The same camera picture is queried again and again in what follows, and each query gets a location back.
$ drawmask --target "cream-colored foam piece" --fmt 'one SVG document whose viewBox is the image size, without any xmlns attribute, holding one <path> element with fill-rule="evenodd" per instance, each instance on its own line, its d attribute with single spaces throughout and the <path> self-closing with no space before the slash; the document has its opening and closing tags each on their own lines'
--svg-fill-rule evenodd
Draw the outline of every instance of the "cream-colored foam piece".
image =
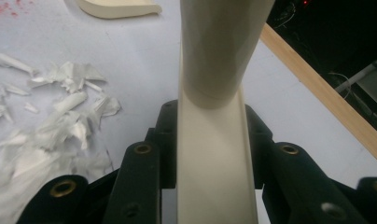
<svg viewBox="0 0 377 224">
<path fill-rule="evenodd" d="M 152 0 L 77 0 L 77 3 L 83 11 L 103 19 L 162 12 L 161 7 Z"/>
</svg>

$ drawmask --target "wooden strip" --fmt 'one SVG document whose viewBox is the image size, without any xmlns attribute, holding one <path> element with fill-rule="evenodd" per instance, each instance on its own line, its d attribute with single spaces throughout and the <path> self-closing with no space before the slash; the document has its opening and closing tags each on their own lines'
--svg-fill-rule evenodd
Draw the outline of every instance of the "wooden strip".
<svg viewBox="0 0 377 224">
<path fill-rule="evenodd" d="M 377 159 L 377 131 L 268 24 L 264 26 L 260 39 Z"/>
</svg>

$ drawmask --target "cream-colored cylindrical rod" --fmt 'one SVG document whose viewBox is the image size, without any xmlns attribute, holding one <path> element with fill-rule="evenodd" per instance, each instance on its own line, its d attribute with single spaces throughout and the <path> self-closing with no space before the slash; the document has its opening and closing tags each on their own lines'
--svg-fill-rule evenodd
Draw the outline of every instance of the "cream-colored cylindrical rod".
<svg viewBox="0 0 377 224">
<path fill-rule="evenodd" d="M 200 107 L 237 92 L 273 0 L 181 0 L 184 91 Z"/>
</svg>

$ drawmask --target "cream-colored rectangular bar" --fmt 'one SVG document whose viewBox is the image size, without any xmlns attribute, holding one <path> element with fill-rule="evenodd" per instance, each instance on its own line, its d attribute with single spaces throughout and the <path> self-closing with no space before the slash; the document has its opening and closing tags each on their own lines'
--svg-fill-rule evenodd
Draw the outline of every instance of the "cream-colored rectangular bar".
<svg viewBox="0 0 377 224">
<path fill-rule="evenodd" d="M 179 94 L 177 223 L 258 223 L 241 89 L 217 109 Z"/>
</svg>

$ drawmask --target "white table surface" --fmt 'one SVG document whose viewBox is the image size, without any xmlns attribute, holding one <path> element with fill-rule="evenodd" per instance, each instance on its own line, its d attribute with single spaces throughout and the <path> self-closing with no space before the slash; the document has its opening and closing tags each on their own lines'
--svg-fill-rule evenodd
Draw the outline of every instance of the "white table surface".
<svg viewBox="0 0 377 224">
<path fill-rule="evenodd" d="M 50 63 L 94 65 L 107 78 L 105 92 L 122 106 L 116 116 L 102 120 L 96 136 L 119 167 L 125 148 L 143 140 L 155 126 L 161 105 L 177 99 L 179 1 L 157 0 L 160 15 L 113 21 L 89 16 L 74 0 L 19 2 L 0 0 L 0 52 L 39 68 L 40 76 Z M 0 67 L 0 84 L 6 81 L 29 90 L 28 78 Z M 260 41 L 243 85 L 245 102 L 269 126 L 275 142 L 303 147 L 329 177 L 348 186 L 355 187 L 362 176 L 377 176 L 377 160 Z M 15 123 L 0 119 L 0 141 L 15 128 L 33 128 L 52 111 L 50 102 L 66 95 L 55 85 L 31 93 L 7 98 Z M 25 102 L 40 107 L 41 113 L 24 111 Z M 259 223 L 268 223 L 260 191 L 257 196 Z M 175 191 L 165 190 L 163 201 L 163 223 L 175 223 Z"/>
</svg>

